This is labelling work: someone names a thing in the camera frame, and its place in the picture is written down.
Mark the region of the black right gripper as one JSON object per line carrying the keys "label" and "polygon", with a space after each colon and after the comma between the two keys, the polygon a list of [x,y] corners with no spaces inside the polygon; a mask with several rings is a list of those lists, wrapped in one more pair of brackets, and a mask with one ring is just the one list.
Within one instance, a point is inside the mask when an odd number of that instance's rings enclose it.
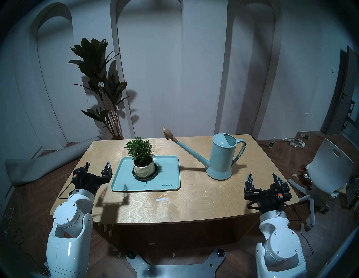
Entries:
{"label": "black right gripper", "polygon": [[273,173],[274,184],[270,189],[255,189],[252,173],[247,175],[244,187],[244,199],[250,201],[247,204],[248,209],[258,210],[261,214],[274,211],[280,215],[284,209],[285,202],[292,198],[290,188],[287,182],[284,182],[279,176]]}

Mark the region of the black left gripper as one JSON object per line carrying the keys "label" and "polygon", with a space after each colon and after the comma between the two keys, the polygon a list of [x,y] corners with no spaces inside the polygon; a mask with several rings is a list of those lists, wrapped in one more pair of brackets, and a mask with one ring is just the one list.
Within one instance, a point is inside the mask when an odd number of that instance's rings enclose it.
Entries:
{"label": "black left gripper", "polygon": [[101,171],[101,176],[88,173],[90,163],[87,161],[83,168],[77,168],[73,171],[72,183],[75,189],[70,192],[70,195],[78,193],[80,189],[90,192],[94,197],[101,185],[107,184],[108,179],[112,179],[112,168],[109,161],[107,161],[104,169]]}

